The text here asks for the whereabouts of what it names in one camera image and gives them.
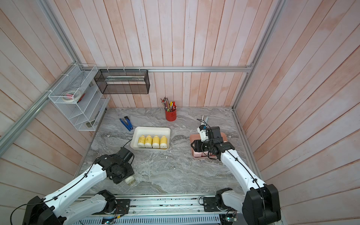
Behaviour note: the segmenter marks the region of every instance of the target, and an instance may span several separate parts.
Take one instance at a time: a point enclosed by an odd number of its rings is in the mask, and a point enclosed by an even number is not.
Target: wooden wall panel
[[[360,1],[300,4],[288,1],[236,112],[289,224],[357,224]]]
[[[101,27],[95,20],[92,25]],[[36,0],[1,1],[0,39],[3,136],[72,59]],[[0,159],[0,217],[8,221],[15,207],[71,181],[91,136],[90,132],[77,131],[49,103]],[[23,213],[24,207],[15,213],[14,224],[21,223]]]
[[[252,62],[278,0],[49,2],[82,63],[245,66]],[[109,106],[161,107],[159,99],[165,95],[177,106],[231,106],[243,75],[150,73],[148,95],[111,95]]]

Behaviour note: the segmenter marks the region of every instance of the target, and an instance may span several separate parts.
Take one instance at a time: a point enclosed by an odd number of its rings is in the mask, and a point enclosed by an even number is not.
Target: pink tray
[[[225,141],[228,141],[228,138],[226,137],[226,135],[221,132],[220,133],[224,142]],[[191,134],[190,135],[190,144],[194,141],[194,140],[200,140],[201,137],[200,137],[200,134]],[[194,159],[200,159],[200,160],[203,160],[203,159],[207,159],[207,151],[205,152],[195,152],[194,149],[192,147],[191,148],[191,154],[193,155],[193,158]]]

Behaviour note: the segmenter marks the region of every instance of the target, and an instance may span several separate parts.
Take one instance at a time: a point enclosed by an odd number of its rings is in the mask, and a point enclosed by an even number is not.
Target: mesh shelf
[[[103,94],[148,94],[150,89],[145,69],[101,69],[94,79]]]
[[[106,105],[108,104],[109,100],[110,100],[110,96],[107,96],[106,99],[101,98],[98,101],[98,103],[96,104],[96,107],[94,108],[94,111],[91,114],[89,120],[84,121],[83,123],[80,123],[78,125],[75,125],[75,128],[77,130],[81,130],[81,131],[96,130],[96,127],[99,125],[100,118],[103,115]]]
[[[90,70],[82,70],[75,65],[49,95],[50,100],[64,114],[77,130],[95,131],[105,107],[110,100],[97,85],[89,87],[97,73],[94,65]]]
[[[78,64],[75,65],[50,93],[49,98],[54,103],[77,104],[96,73],[96,66],[90,71],[82,71]]]

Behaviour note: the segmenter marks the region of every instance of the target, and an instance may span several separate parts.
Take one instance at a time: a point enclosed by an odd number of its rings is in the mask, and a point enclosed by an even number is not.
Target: red pen holder
[[[168,112],[165,110],[165,117],[167,121],[174,121],[176,120],[176,109],[172,112]]]

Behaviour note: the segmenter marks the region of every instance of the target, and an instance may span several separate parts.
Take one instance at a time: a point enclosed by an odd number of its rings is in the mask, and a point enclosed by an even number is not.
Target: white wire rack
[[[82,70],[79,65],[90,67]],[[98,72],[95,65],[77,64],[49,95],[50,100],[80,131],[95,131],[110,97],[103,98],[97,85],[89,87]]]

